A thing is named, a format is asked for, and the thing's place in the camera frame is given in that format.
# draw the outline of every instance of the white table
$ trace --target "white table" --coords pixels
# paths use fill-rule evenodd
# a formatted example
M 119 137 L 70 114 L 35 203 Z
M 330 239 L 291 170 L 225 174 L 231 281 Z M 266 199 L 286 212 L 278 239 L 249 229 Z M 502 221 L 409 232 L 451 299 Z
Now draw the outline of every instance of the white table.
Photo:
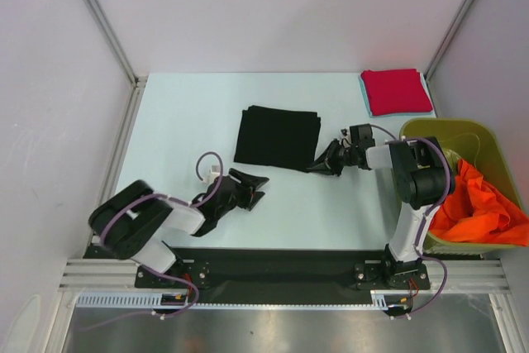
M 411 116 L 371 118 L 358 74 L 152 74 L 141 100 L 117 191 L 136 179 L 190 200 L 204 192 L 194 173 L 205 151 L 270 178 L 252 212 L 236 208 L 203 237 L 175 233 L 182 247 L 380 250 L 393 234 L 398 204 L 391 172 L 346 168 L 340 178 L 233 162 L 241 111 L 250 105 L 316 111 L 316 157 L 340 129 L 372 122 L 398 134 Z M 387 137 L 374 131 L 378 143 Z M 203 162 L 207 174 L 215 159 Z

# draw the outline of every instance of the plastic bin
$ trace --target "plastic bin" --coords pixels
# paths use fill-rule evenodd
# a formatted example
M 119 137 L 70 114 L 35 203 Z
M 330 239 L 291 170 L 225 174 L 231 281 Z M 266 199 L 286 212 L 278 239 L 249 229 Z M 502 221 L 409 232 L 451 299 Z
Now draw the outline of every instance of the plastic bin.
M 401 136 L 435 136 L 453 169 L 456 169 L 460 157 L 465 159 L 509 200 L 522 207 L 496 137 L 487 127 L 464 119 L 418 118 L 403 126 Z M 466 255 L 515 247 L 508 244 L 454 243 L 430 232 L 423 246 L 427 253 Z

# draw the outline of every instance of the orange cloth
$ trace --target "orange cloth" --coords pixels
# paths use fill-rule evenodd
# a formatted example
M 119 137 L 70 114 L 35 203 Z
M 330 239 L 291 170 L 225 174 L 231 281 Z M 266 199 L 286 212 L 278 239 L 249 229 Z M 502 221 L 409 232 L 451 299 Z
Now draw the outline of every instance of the orange cloth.
M 455 191 L 434 216 L 430 232 L 446 241 L 527 246 L 529 217 L 464 160 Z

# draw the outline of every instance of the white wall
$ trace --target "white wall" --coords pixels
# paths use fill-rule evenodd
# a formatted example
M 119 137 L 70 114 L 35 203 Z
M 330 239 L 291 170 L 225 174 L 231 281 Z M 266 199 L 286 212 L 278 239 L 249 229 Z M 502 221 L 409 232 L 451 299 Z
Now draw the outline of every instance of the white wall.
M 100 0 L 138 74 L 424 70 L 462 0 Z
M 478 0 L 433 78 L 442 116 L 491 127 L 529 205 L 529 0 Z M 529 249 L 502 253 L 529 326 Z
M 88 239 L 129 87 L 83 0 L 0 0 L 0 346 Z

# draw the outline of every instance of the black fabric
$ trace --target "black fabric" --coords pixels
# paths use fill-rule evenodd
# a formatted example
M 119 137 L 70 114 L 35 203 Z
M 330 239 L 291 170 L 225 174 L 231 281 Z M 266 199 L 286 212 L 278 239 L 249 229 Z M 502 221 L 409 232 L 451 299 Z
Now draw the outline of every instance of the black fabric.
M 234 161 L 306 172 L 314 161 L 320 126 L 316 112 L 251 106 L 242 111 Z

